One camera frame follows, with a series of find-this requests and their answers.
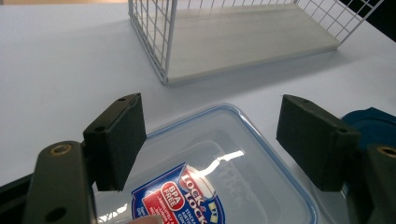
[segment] white table surface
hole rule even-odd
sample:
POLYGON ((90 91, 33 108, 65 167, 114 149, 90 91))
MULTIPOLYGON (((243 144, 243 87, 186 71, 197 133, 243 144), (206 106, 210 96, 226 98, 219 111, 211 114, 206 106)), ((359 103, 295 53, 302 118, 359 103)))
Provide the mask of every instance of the white table surface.
POLYGON ((44 147, 82 141, 113 101, 141 92, 148 133, 210 105, 238 106, 307 187, 276 141, 282 95, 338 117, 370 106, 396 115, 395 84, 396 44, 367 22, 336 51, 165 87, 127 4, 0 6, 0 186, 32 173, 44 147))

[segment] container lid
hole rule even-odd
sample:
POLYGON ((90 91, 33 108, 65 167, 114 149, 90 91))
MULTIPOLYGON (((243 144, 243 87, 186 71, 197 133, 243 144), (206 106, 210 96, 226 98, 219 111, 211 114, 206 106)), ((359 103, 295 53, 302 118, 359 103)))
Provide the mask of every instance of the container lid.
POLYGON ((396 147, 396 118, 391 114, 371 107, 350 112, 342 120, 361 132, 360 149, 373 143, 396 147))
POLYGON ((317 223, 313 202, 232 105, 148 135, 123 192, 95 192, 100 223, 317 223))

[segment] blue label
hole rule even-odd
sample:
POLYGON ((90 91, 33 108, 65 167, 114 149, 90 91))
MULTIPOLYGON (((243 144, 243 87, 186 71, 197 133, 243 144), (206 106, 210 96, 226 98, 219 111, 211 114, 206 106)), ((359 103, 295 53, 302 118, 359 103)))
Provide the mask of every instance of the blue label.
POLYGON ((186 163, 132 191, 133 218, 160 215, 164 224, 223 224, 214 188, 186 163))

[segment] blue lid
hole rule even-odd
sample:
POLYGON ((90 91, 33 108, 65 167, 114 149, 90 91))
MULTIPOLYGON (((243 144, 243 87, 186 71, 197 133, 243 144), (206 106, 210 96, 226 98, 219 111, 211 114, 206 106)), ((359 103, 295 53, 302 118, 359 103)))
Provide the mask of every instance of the blue lid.
POLYGON ((360 149, 370 144, 396 147, 396 118, 376 108, 348 113, 343 121, 361 132, 360 149))

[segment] brass screw insert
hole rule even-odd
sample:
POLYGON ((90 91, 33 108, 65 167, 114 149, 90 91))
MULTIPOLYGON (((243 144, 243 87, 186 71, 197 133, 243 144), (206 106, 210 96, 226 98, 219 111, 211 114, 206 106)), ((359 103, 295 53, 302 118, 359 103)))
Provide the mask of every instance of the brass screw insert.
POLYGON ((378 147, 377 150, 386 156, 396 159, 396 148, 394 147, 378 147))
POLYGON ((72 145, 59 145, 50 150, 52 156, 62 156, 72 149, 72 145))

